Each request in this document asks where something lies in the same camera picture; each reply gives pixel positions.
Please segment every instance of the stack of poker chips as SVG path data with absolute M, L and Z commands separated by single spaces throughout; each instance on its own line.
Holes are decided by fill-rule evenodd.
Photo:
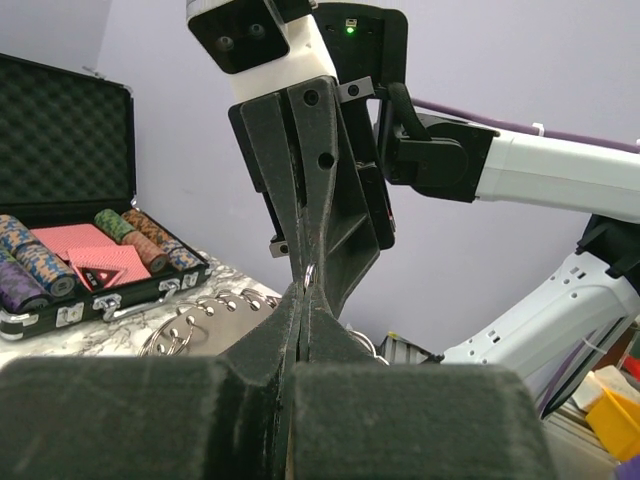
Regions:
M 17 218 L 0 215 L 0 244 L 52 296 L 64 297 L 75 288 L 73 270 Z
M 163 252 L 115 211 L 102 210 L 95 216 L 94 222 L 100 230 L 119 245 L 133 246 L 149 272 L 158 273 L 167 266 L 169 261 L 167 253 Z
M 0 247 L 0 302 L 9 313 L 23 314 L 44 308 L 50 295 L 8 250 Z
M 129 210 L 122 214 L 128 224 L 135 227 L 146 238 L 169 256 L 169 262 L 178 271 L 201 265 L 198 257 L 191 253 L 180 241 L 160 228 L 149 217 L 138 210 Z

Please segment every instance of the white wall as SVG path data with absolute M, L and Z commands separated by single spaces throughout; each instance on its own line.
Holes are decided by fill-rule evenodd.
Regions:
M 84 72 L 95 68 L 111 0 L 1 0 L 0 53 Z
M 225 77 L 185 25 L 183 1 L 113 0 L 98 68 L 137 101 L 142 206 L 177 234 L 282 291 L 286 260 L 231 128 Z M 640 136 L 637 2 L 370 2 L 410 19 L 415 96 L 520 122 L 634 141 Z M 375 340 L 390 328 L 442 350 L 535 288 L 573 249 L 585 215 L 460 205 L 393 188 L 397 246 L 343 320 Z

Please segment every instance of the marble surface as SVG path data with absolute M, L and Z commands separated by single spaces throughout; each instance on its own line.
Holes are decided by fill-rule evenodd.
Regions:
M 203 255 L 209 260 L 213 273 L 201 287 L 177 293 L 162 307 L 111 324 L 94 320 L 27 340 L 9 342 L 0 339 L 0 368 L 16 358 L 34 355 L 135 356 L 154 330 L 175 316 L 176 303 L 179 301 L 193 301 L 200 296 L 215 295 L 222 290 L 239 293 L 245 288 L 279 296 L 216 258 Z

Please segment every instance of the yellow bin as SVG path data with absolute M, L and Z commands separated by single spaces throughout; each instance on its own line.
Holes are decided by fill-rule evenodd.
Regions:
M 640 405 L 604 390 L 587 415 L 602 445 L 621 462 L 640 455 Z

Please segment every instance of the red playing card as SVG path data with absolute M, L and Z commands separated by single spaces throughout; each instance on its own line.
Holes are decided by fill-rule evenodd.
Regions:
M 62 227 L 34 228 L 31 232 L 45 247 L 68 261 L 68 251 L 74 248 L 110 247 L 113 240 L 91 224 L 66 225 Z
M 137 282 L 151 277 L 142 264 L 135 247 L 130 245 L 97 248 L 72 248 L 68 251 L 71 267 L 78 273 L 87 288 L 92 287 L 82 274 L 83 270 L 103 271 L 108 276 L 119 272 L 108 280 L 106 287 Z

